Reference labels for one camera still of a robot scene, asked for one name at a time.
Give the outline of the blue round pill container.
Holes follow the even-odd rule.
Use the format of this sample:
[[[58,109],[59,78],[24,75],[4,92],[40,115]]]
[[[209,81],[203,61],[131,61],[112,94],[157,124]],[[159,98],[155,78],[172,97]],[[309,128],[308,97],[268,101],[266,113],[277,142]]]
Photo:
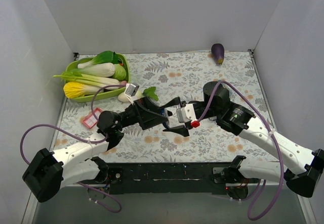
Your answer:
[[[173,115],[173,113],[169,110],[167,110],[166,108],[164,108],[161,111],[161,115],[165,116],[167,118],[167,121],[163,123],[163,126],[165,129],[169,129],[170,128],[170,122],[169,122],[169,117]]]

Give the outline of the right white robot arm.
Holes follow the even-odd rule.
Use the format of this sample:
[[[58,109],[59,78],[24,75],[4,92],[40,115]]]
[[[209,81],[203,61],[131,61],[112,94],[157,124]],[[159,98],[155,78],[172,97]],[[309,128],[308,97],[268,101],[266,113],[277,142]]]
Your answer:
[[[255,108],[247,109],[232,102],[224,84],[224,81],[206,83],[203,101],[185,103],[174,98],[162,106],[158,112],[167,116],[168,107],[179,105],[176,115],[180,126],[171,128],[166,124],[165,130],[186,137],[202,120],[214,118],[223,130],[250,141],[277,159],[276,162],[257,163],[245,156],[236,156],[227,168],[216,172],[217,180],[236,183],[257,178],[285,183],[294,193],[312,197],[323,173],[323,150],[304,148],[271,129]]]

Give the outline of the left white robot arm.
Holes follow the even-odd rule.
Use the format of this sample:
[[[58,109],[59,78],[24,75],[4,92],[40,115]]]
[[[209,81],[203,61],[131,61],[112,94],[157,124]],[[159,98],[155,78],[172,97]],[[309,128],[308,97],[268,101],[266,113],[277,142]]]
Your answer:
[[[84,180],[101,184],[107,180],[108,166],[98,154],[120,143],[123,128],[138,124],[143,130],[149,129],[167,124],[170,116],[172,112],[166,106],[160,107],[147,97],[136,100],[120,113],[103,111],[97,121],[98,131],[89,139],[80,139],[59,150],[39,150],[28,162],[22,179],[40,203],[70,184]]]

